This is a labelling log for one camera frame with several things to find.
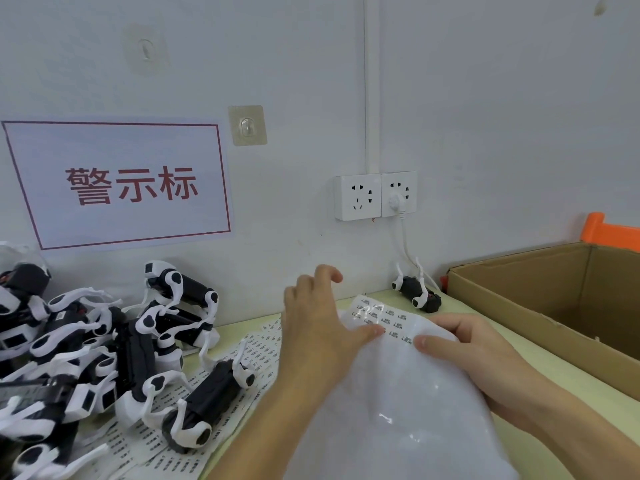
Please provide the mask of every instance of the plastic bag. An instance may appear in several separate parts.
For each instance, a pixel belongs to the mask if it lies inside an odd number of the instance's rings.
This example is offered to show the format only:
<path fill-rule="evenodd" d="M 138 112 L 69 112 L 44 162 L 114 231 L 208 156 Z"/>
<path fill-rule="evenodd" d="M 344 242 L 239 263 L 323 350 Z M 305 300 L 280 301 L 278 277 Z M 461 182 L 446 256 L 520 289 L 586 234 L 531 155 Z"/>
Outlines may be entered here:
<path fill-rule="evenodd" d="M 418 334 L 453 334 L 363 296 L 342 322 L 375 322 L 387 333 L 361 350 L 317 412 L 286 480 L 518 478 L 468 376 L 411 345 Z"/>

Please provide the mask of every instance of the hand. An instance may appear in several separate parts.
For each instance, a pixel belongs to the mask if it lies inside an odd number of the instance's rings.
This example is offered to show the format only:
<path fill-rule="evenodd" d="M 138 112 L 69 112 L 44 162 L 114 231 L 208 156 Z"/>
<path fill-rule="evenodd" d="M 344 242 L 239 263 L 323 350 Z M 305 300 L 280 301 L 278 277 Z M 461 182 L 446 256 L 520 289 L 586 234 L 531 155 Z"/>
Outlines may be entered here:
<path fill-rule="evenodd" d="M 380 325 L 347 330 L 340 323 L 331 282 L 341 281 L 340 271 L 322 264 L 315 276 L 303 274 L 284 291 L 276 383 L 304 391 L 318 404 L 347 375 L 360 348 L 385 332 Z"/>
<path fill-rule="evenodd" d="M 484 318 L 442 314 L 431 320 L 460 342 L 419 335 L 413 340 L 415 347 L 466 371 L 495 414 L 528 433 L 537 433 L 535 416 L 560 387 L 530 366 Z"/>

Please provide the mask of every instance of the chinese characters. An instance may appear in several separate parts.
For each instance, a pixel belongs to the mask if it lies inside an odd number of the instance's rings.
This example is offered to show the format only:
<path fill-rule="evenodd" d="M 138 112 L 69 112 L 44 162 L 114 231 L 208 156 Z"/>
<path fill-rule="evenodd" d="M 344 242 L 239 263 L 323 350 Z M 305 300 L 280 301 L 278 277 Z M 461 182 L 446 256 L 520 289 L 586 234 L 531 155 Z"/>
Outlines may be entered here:
<path fill-rule="evenodd" d="M 111 203 L 109 190 L 112 188 L 112 180 L 108 180 L 111 178 L 110 170 L 70 168 L 65 172 L 68 173 L 70 190 L 77 193 L 80 205 Z M 198 195 L 192 167 L 170 170 L 164 165 L 160 173 L 152 173 L 149 168 L 119 169 L 117 176 L 115 183 L 118 185 L 118 199 L 132 203 L 146 198 L 155 199 L 162 194 L 167 200 L 187 200 Z"/>

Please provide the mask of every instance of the sign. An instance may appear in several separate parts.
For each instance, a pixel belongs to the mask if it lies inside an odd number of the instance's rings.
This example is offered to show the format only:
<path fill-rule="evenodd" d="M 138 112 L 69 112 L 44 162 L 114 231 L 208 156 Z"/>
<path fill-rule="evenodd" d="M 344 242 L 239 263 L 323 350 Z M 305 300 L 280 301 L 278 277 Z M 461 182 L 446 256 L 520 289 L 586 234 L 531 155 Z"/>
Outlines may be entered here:
<path fill-rule="evenodd" d="M 231 233 L 217 124 L 3 121 L 42 250 Z"/>

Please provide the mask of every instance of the red border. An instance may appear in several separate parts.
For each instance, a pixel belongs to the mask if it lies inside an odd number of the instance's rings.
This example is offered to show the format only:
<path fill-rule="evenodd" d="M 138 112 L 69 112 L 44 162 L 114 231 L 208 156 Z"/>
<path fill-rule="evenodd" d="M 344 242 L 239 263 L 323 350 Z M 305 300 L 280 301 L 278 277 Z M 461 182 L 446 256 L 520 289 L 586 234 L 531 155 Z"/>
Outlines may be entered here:
<path fill-rule="evenodd" d="M 127 239 L 124 241 L 109 241 L 109 242 L 94 242 L 91 244 L 75 244 L 73 246 L 57 246 L 53 248 L 44 248 L 42 247 L 42 241 L 40 240 L 40 234 L 38 233 L 38 228 L 36 226 L 36 221 L 33 218 L 33 213 L 31 211 L 31 206 L 29 205 L 29 199 L 27 199 L 27 193 L 24 190 L 24 185 L 22 184 L 22 177 L 20 176 L 20 170 L 18 170 L 18 165 L 15 162 L 15 157 L 13 156 L 13 149 L 11 146 L 11 141 L 9 140 L 9 132 L 7 131 L 7 124 L 31 124 L 31 125 L 117 125 L 117 126 L 196 126 L 196 127 L 215 127 L 216 135 L 218 137 L 218 152 L 220 154 L 220 170 L 222 171 L 222 187 L 225 193 L 225 208 L 227 210 L 227 227 L 228 230 L 221 230 L 215 232 L 201 232 L 194 234 L 179 234 L 179 235 L 165 235 L 162 237 L 144 237 L 142 239 Z M 31 219 L 31 224 L 33 225 L 33 230 L 36 233 L 36 238 L 38 240 L 38 245 L 40 249 L 43 251 L 55 250 L 55 249 L 69 249 L 69 248 L 84 248 L 87 246 L 101 246 L 103 244 L 121 244 L 123 242 L 140 242 L 140 241 L 155 241 L 156 239 L 171 239 L 174 237 L 190 237 L 196 235 L 210 235 L 210 234 L 223 234 L 231 232 L 231 217 L 229 215 L 229 204 L 227 198 L 227 183 L 225 181 L 225 167 L 222 161 L 222 143 L 220 142 L 220 128 L 218 125 L 213 124 L 191 124 L 191 123 L 110 123 L 103 121 L 2 121 L 2 128 L 4 130 L 4 136 L 6 138 L 6 144 L 9 147 L 9 153 L 11 154 L 11 160 L 13 162 L 13 167 L 15 168 L 15 173 L 18 176 L 18 182 L 20 183 L 20 190 L 22 190 L 22 195 L 24 197 L 24 201 L 27 204 L 27 210 L 29 211 L 29 218 Z"/>

